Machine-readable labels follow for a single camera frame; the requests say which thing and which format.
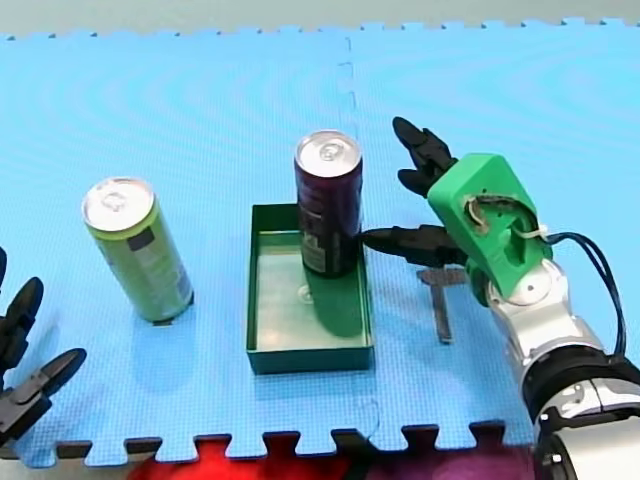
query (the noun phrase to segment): wire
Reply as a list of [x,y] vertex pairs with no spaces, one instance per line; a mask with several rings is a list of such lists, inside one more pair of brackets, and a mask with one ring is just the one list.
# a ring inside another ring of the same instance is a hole
[[589,260],[591,260],[593,265],[596,267],[600,278],[602,278],[602,281],[607,287],[609,295],[611,296],[611,300],[613,301],[613,306],[616,310],[618,323],[618,332],[616,335],[616,346],[614,349],[614,355],[624,357],[627,350],[627,325],[624,318],[624,312],[622,310],[622,302],[620,301],[620,293],[618,292],[618,286],[616,285],[616,281],[613,277],[613,272],[611,271],[609,262],[607,262],[604,253],[602,253],[602,250],[600,250],[600,248],[593,240],[579,233],[556,233],[553,235],[549,235],[546,242],[549,245],[556,245],[564,240],[573,240],[584,250],[584,252],[589,257]]
[[472,197],[469,200],[469,202],[474,201],[478,204],[489,205],[498,208],[512,209],[514,207],[517,207],[524,210],[524,212],[532,222],[533,229],[531,232],[520,233],[520,236],[522,236],[523,238],[531,239],[537,236],[540,237],[540,239],[548,245],[557,245],[564,240],[572,240],[577,243],[582,248],[582,250],[584,250],[584,252],[589,257],[589,260],[591,260],[591,263],[593,263],[593,266],[598,271],[598,275],[600,275],[600,278],[604,282],[605,286],[607,287],[607,291],[611,296],[611,300],[613,302],[617,317],[617,334],[614,355],[624,357],[627,350],[627,325],[624,318],[624,312],[622,310],[622,302],[620,300],[618,286],[616,285],[616,281],[613,277],[613,272],[611,271],[609,262],[607,261],[600,247],[598,247],[598,245],[596,245],[596,243],[589,237],[580,233],[563,232],[547,235],[546,227],[540,225],[536,213],[527,204],[521,202],[516,198],[505,195],[482,194],[476,197]]

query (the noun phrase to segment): green tray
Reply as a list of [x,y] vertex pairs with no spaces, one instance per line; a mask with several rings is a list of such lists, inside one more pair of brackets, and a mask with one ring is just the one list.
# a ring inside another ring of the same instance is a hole
[[362,251],[350,274],[302,265],[296,204],[254,205],[247,354],[256,373],[362,370],[373,341]]

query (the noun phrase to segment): floor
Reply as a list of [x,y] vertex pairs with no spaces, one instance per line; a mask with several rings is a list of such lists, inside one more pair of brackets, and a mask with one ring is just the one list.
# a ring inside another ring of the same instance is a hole
[[[517,25],[536,18],[559,23],[563,17],[584,17],[596,22],[602,17],[640,21],[637,0],[0,0],[0,32],[26,36],[32,32],[64,34],[74,29],[98,33],[113,30],[149,32],[170,29],[188,33],[201,28],[231,31],[243,26],[273,30],[280,25],[312,29],[321,25],[357,27],[383,21],[398,25],[419,21],[438,25],[464,21],[478,25],[502,20]],[[28,470],[17,461],[0,460],[0,478],[12,480],[125,479],[132,466],[115,469],[85,469],[81,461],[64,461],[48,470]]]

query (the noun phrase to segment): foam mat tile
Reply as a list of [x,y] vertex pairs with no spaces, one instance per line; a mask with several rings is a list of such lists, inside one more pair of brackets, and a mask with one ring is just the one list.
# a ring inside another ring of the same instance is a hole
[[[244,352],[251,205],[295,199],[297,141],[343,128],[344,35],[115,32],[10,43],[0,49],[9,257],[0,308],[31,275],[45,298],[8,382],[72,347],[89,355],[15,446],[21,459],[51,466],[57,442],[89,441],[88,465],[121,464],[125,440],[160,437],[159,460],[189,461],[195,437],[224,434],[232,453],[255,456],[263,432],[281,429],[308,433],[307,450],[322,451],[332,429],[355,428],[351,376],[256,381]],[[135,317],[82,224],[84,193],[110,175],[154,186],[195,284],[194,307],[170,327]]]
[[[640,178],[632,160],[640,154],[640,29],[565,23],[456,30],[447,24],[444,31],[365,29],[352,35],[357,120],[368,166],[366,227],[439,223],[427,203],[396,180],[396,171],[412,164],[391,129],[394,116],[434,130],[459,157],[503,154],[552,231],[583,232],[607,252],[627,292],[629,354],[638,361],[634,318],[640,300],[631,293],[635,267],[629,259],[640,231],[627,219],[634,217],[629,194]],[[575,311],[611,349],[615,314],[596,271],[577,246],[563,244],[557,251],[570,275]],[[397,372],[393,382],[376,383],[384,413],[372,443],[400,446],[397,427],[412,414],[440,426],[441,448],[472,446],[467,426],[480,419],[504,420],[508,444],[530,441],[504,339],[466,287],[449,294],[454,344],[442,346],[411,268],[371,252],[368,261],[378,372]]]
[[[196,458],[194,439],[231,437],[227,455],[266,454],[263,435],[298,432],[300,455],[335,451],[332,431],[381,450],[433,425],[439,448],[475,445],[469,425],[502,421],[505,443],[532,439],[504,339],[468,288],[447,291],[454,343],[440,345],[416,268],[367,252],[375,369],[256,378],[244,352],[250,207],[295,198],[292,152],[320,128],[364,150],[364,222],[436,222],[396,180],[410,166],[391,119],[441,135],[461,156],[502,153],[553,231],[607,252],[640,361],[633,296],[639,227],[640,28],[575,24],[467,29],[375,24],[358,31],[259,29],[189,35],[75,32],[0,41],[0,310],[32,275],[45,299],[8,381],[72,347],[89,353],[54,407],[14,448],[32,467],[56,444],[91,442],[86,463],[126,462],[125,442],[160,438],[160,461]],[[158,193],[196,287],[170,327],[132,313],[85,231],[80,202],[110,175]],[[558,248],[575,310],[608,345],[614,316],[581,252]]]

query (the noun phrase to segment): robotic hand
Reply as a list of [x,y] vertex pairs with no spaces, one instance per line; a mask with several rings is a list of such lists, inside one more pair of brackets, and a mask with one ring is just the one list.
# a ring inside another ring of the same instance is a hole
[[[415,165],[398,172],[400,182],[427,198],[444,227],[369,230],[365,245],[430,268],[465,267],[476,299],[505,334],[536,433],[536,479],[636,478],[640,371],[625,357],[618,290],[600,249],[577,233],[548,235],[503,157],[457,160],[431,131],[399,117],[393,128]],[[571,310],[569,282],[552,250],[566,239],[583,248],[611,294],[618,316],[613,354]]]
[[[0,248],[0,286],[7,256]],[[35,323],[44,287],[40,279],[29,280],[15,296],[5,316],[0,316],[0,447],[24,435],[51,408],[49,397],[75,375],[87,354],[69,350],[35,371],[20,386],[4,390],[3,377],[15,368],[27,350],[27,335]]]

